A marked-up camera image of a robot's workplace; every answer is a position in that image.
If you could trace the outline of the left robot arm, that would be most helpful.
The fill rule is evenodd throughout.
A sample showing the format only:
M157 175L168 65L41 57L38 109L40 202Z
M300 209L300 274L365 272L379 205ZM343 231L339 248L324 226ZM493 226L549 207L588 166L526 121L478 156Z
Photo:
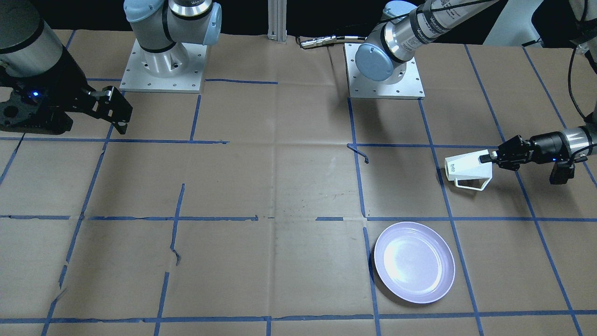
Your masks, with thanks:
M405 14L390 14L358 47L355 63L367 79L382 82L396 68L406 64L416 49L492 6L492 0L427 0ZM515 136L497 151L473 155L473 162L497 164L499 168L518 170L521 164L554 162L556 168L573 168L596 153L596 113L582 116L585 125L523 140Z

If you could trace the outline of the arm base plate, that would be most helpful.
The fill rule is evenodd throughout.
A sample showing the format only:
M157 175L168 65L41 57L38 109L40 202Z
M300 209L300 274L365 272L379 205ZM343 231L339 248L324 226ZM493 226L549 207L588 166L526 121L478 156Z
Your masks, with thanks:
M120 89L141 93L199 94L209 47L177 43L162 53L149 53L134 42Z
M357 44L345 44L347 79L351 98L423 99L426 96L416 59L413 58L397 68L385 81L373 81L358 70L355 63L357 49Z

